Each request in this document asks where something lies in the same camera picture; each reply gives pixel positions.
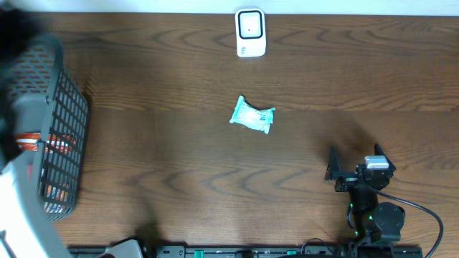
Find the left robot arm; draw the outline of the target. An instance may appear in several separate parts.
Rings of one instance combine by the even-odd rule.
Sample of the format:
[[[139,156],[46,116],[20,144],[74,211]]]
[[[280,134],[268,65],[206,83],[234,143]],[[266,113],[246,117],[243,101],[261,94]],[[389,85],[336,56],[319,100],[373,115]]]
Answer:
[[[68,248],[53,227],[75,210],[90,121],[63,61],[33,16],[1,5],[1,255],[146,257],[137,239]]]

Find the mint green wipes packet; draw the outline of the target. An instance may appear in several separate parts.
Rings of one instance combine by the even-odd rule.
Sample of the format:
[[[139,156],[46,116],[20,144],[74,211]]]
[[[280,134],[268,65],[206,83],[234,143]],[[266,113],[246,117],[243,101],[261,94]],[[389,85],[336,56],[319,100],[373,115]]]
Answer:
[[[245,97],[240,95],[229,122],[268,134],[270,126],[273,124],[274,111],[274,107],[266,110],[258,110],[248,104],[245,101]]]

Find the orange snack bar wrapper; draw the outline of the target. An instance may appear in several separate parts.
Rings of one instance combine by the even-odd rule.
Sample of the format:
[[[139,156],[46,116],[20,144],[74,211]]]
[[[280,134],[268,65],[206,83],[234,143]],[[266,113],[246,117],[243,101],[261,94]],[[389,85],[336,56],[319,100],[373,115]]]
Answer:
[[[16,136],[16,143],[20,149],[24,151],[38,151],[38,143],[41,140],[41,133],[22,133]],[[77,139],[73,135],[58,136],[49,134],[47,144],[51,146],[51,150],[46,147],[46,151],[52,152],[57,150],[61,153],[71,153],[74,146],[77,144]]]

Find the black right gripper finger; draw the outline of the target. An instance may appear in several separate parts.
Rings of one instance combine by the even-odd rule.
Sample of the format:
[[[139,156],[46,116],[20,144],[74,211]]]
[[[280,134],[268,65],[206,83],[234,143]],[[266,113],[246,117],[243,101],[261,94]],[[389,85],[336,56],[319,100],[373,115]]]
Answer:
[[[392,172],[396,171],[396,166],[393,164],[393,162],[390,161],[390,159],[387,157],[387,155],[384,153],[384,151],[382,150],[382,147],[380,146],[380,144],[376,143],[374,145],[374,155],[376,156],[384,156],[386,158],[386,161],[388,163],[388,170],[391,170]]]
[[[336,180],[339,177],[340,166],[336,149],[331,146],[330,156],[324,179],[327,181]]]

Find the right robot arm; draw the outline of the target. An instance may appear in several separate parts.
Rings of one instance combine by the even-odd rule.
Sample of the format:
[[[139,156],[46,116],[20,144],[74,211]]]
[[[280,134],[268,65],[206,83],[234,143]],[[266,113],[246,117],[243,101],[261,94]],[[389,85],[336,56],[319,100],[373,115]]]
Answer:
[[[365,157],[353,172],[341,170],[338,154],[331,149],[324,178],[335,182],[336,192],[349,194],[352,227],[359,239],[369,237],[372,244],[392,244],[401,239],[404,209],[378,200],[380,191],[389,185],[395,171],[395,165],[379,145],[374,146],[374,155]]]

